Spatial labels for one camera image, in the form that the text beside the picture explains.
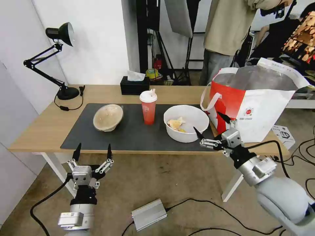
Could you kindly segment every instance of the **tissue box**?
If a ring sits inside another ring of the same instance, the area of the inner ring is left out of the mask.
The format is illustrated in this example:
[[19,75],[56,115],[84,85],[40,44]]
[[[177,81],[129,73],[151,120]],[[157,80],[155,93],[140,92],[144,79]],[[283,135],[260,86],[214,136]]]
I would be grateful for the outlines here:
[[150,90],[150,79],[144,77],[143,81],[129,81],[124,76],[120,82],[122,95],[140,95],[143,91]]
[[273,126],[272,131],[288,150],[295,144],[295,140],[287,127]]

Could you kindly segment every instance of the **desk lamp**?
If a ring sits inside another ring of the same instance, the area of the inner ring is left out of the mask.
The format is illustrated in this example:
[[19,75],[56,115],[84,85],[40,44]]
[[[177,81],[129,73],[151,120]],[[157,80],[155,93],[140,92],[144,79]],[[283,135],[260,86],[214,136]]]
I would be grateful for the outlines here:
[[[38,54],[38,55],[28,59],[28,60],[25,60],[24,65],[27,68],[29,68],[29,69],[35,71],[36,73],[40,74],[41,76],[45,77],[49,81],[53,82],[54,84],[58,85],[60,87],[60,89],[59,89],[56,96],[60,100],[73,99],[80,94],[78,89],[68,87],[65,85],[65,82],[58,80],[52,76],[49,76],[46,73],[39,70],[38,68],[36,68],[37,64],[41,63],[42,61],[45,61],[46,59],[48,59],[48,58],[52,57],[53,55],[62,51],[63,44],[59,40],[62,40],[64,43],[73,47],[74,32],[73,32],[72,25],[70,24],[70,22],[68,22],[68,23],[64,23],[62,26],[60,26],[59,29],[47,28],[46,29],[46,35],[47,35],[47,37],[51,38],[55,42],[55,44],[53,46],[51,46],[50,48],[46,49],[45,51],[41,52],[40,54]],[[46,53],[52,49],[57,49],[57,51],[54,51],[53,53],[51,53],[48,56],[39,57],[39,56],[43,55],[44,53]]]

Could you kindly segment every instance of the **lamp base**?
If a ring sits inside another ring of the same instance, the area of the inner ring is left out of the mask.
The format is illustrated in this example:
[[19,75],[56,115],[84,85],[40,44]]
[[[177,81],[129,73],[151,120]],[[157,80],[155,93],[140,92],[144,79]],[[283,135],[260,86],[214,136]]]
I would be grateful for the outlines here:
[[57,93],[57,97],[60,100],[70,100],[79,96],[80,92],[77,88],[72,87],[61,87]]

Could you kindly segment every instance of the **tissue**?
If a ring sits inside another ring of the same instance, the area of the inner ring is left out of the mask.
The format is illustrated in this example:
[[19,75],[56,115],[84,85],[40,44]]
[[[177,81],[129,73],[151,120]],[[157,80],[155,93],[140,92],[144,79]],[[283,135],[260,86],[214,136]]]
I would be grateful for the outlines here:
[[143,81],[145,74],[134,72],[131,70],[127,71],[127,80],[129,81]]

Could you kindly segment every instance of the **red plastic cup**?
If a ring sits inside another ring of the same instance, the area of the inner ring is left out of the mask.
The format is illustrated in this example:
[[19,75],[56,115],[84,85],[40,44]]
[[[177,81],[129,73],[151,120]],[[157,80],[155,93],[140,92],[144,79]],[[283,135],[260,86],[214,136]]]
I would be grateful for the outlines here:
[[140,101],[142,102],[142,113],[144,123],[146,125],[152,125],[155,117],[155,106],[157,101],[157,95],[155,89],[150,91],[144,91],[140,94]]

